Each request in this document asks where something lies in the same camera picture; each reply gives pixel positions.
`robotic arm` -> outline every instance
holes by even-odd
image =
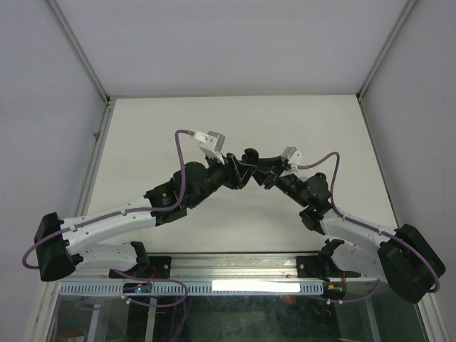
[[[341,212],[331,196],[333,184],[330,191],[324,174],[317,173],[307,181],[294,174],[300,168],[310,168],[299,165],[302,154],[296,148],[288,147],[280,156],[267,159],[259,158],[258,152],[249,148],[238,160],[231,153],[221,154],[223,135],[188,134],[200,141],[208,168],[189,162],[169,182],[105,212],[64,220],[56,213],[43,217],[34,239],[41,280],[62,279],[79,269],[118,269],[140,276],[149,266],[141,242],[120,246],[99,242],[181,219],[188,209],[195,208],[221,186],[240,190],[253,177],[264,189],[278,187],[300,204],[304,209],[299,216],[309,230],[340,238],[327,240],[318,253],[319,269],[312,274],[324,279],[322,269],[356,271],[388,283],[413,303],[438,289],[438,278],[445,273],[445,266],[416,228],[407,224],[400,229],[383,227]],[[182,167],[178,140],[177,147]],[[115,272],[110,272],[110,276],[118,277]]]

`glass panel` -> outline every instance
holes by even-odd
[[[149,309],[118,297],[61,296],[56,308],[47,341],[426,341],[415,306],[387,287],[369,301],[330,306],[305,296],[191,296],[176,309]]]

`red cable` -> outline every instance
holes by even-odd
[[[342,271],[342,282],[341,286],[345,286],[347,280],[347,273],[345,271]]]
[[[153,270],[152,276],[150,276],[150,278],[152,279],[155,276],[155,274],[157,273],[157,269],[155,268],[154,265],[149,266],[149,269]]]

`metal frame edge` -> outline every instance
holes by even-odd
[[[76,38],[76,35],[73,32],[70,24],[68,23],[65,14],[63,14],[61,7],[58,5],[57,0],[44,0],[45,4],[48,7],[49,12],[56,21],[59,29],[62,34],[65,36],[68,45],[71,47],[76,59],[79,61],[81,68],[84,70],[85,74],[89,78],[93,87],[97,90],[98,95],[101,97],[104,103],[109,102],[109,96],[106,93],[103,84],[98,78],[95,70],[93,70],[90,61],[87,58],[86,53],[84,52],[79,40]]]
[[[420,303],[418,303],[418,311],[429,342],[451,342],[447,326],[434,294],[426,294],[421,299]]]
[[[73,211],[74,216],[84,215],[88,210],[89,199],[92,195],[96,174],[105,146],[110,121],[113,115],[115,101],[109,101],[103,109],[102,118],[98,131],[94,133],[95,142],[90,153],[87,169],[85,171],[78,202]],[[30,321],[27,324],[24,340],[27,342],[46,341],[49,326],[52,322],[53,312],[56,307],[61,281],[41,283],[38,299],[33,309]]]
[[[416,7],[419,0],[408,0],[407,3],[404,5],[402,11],[399,14],[398,20],[396,20],[393,29],[391,30],[390,34],[388,35],[385,43],[380,50],[380,53],[377,56],[369,74],[364,81],[363,86],[359,90],[358,99],[361,100],[367,93],[369,87],[371,86],[373,80],[378,75],[379,70],[381,69],[382,65],[385,63],[388,54],[393,47],[394,42],[396,41],[399,33],[402,31],[404,25],[407,23],[408,19],[410,18],[413,9]]]

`white table surface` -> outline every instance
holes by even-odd
[[[310,164],[337,150],[341,166],[336,204],[356,216],[395,225],[368,132],[354,95],[117,100],[100,162],[89,213],[109,209],[167,182],[179,170],[176,129],[227,137],[223,153],[241,157],[253,147],[260,157],[280,155],[286,146]],[[185,162],[204,163],[198,142],[182,136]],[[324,172],[335,160],[302,172]],[[296,252],[317,250],[326,237],[301,223],[299,205],[278,189],[252,179],[243,190],[222,188],[188,216],[160,227],[106,240],[142,241],[148,252]]]

